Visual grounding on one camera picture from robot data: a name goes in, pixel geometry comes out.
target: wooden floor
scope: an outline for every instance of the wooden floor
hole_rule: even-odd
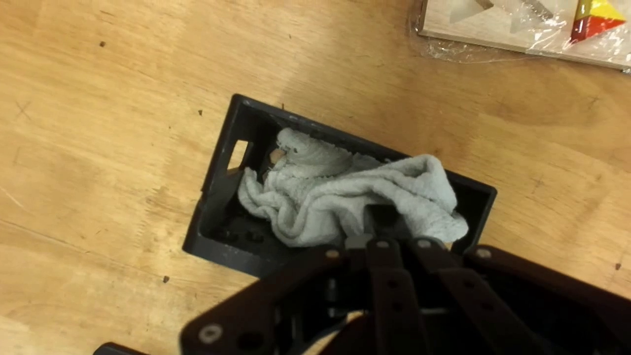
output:
[[[181,252],[232,92],[499,189],[483,242],[631,297],[631,78],[445,63],[412,2],[0,2],[0,353],[175,353],[252,278]]]

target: screw hole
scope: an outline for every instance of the screw hole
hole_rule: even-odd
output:
[[[418,248],[432,248],[432,242],[428,238],[418,238],[416,244]]]
[[[327,258],[339,258],[339,250],[331,248],[327,252],[323,252]]]
[[[201,343],[215,343],[223,335],[223,327],[219,323],[209,323],[199,329]]]
[[[475,250],[475,256],[477,256],[477,258],[491,258],[493,254],[491,254],[489,248],[477,248],[477,250]]]
[[[264,343],[262,335],[258,331],[244,331],[238,335],[236,345],[242,351],[254,351],[260,349]]]

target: bolt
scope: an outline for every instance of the bolt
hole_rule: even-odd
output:
[[[325,252],[327,258],[339,258],[339,250],[331,248]]]
[[[209,323],[199,329],[199,341],[207,345],[219,341],[221,335],[223,335],[223,327],[219,323]]]
[[[418,248],[432,248],[432,242],[428,238],[418,238],[416,244]]]
[[[475,250],[475,256],[477,256],[477,258],[491,258],[493,252],[491,252],[489,248],[477,248],[477,250]]]

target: red object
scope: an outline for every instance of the red object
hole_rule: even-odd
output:
[[[597,15],[589,15],[589,17],[581,17],[574,21],[572,27],[572,41],[583,41],[587,37],[593,37],[601,31],[607,31],[611,27],[617,27],[625,23],[625,19],[615,19],[615,17],[597,17]]]

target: yellow object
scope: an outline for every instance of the yellow object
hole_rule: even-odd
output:
[[[579,0],[575,7],[575,19],[583,17],[607,17],[607,19],[625,19],[623,13],[619,13],[609,0]]]

